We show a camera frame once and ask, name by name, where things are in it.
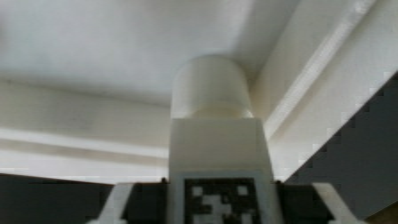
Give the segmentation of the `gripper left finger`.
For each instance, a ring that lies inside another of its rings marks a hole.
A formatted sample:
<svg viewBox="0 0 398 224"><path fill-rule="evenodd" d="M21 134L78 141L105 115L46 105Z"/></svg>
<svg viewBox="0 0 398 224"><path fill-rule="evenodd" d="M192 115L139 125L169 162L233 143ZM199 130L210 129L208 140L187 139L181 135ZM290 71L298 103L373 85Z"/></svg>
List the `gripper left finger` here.
<svg viewBox="0 0 398 224"><path fill-rule="evenodd" d="M112 188L99 215L87 224L165 224L167 187L165 181L119 183Z"/></svg>

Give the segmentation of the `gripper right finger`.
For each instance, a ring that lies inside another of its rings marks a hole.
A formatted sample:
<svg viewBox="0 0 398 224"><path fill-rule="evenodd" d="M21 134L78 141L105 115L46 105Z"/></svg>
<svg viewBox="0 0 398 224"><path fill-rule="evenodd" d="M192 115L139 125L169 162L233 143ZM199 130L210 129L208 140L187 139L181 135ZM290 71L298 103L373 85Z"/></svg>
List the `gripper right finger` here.
<svg viewBox="0 0 398 224"><path fill-rule="evenodd" d="M336 188L329 183L277 183L284 224L355 224Z"/></svg>

